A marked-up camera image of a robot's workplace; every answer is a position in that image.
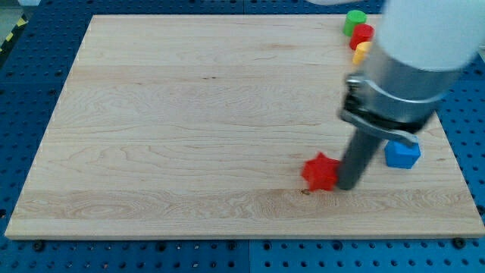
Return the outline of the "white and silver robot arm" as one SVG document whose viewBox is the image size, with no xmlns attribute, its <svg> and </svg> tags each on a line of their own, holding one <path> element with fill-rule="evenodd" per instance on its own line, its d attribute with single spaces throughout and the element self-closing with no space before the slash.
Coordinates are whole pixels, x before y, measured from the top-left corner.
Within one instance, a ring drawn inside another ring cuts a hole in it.
<svg viewBox="0 0 485 273">
<path fill-rule="evenodd" d="M 483 0 L 386 2 L 340 117 L 371 141 L 415 144 L 483 40 Z"/>
</svg>

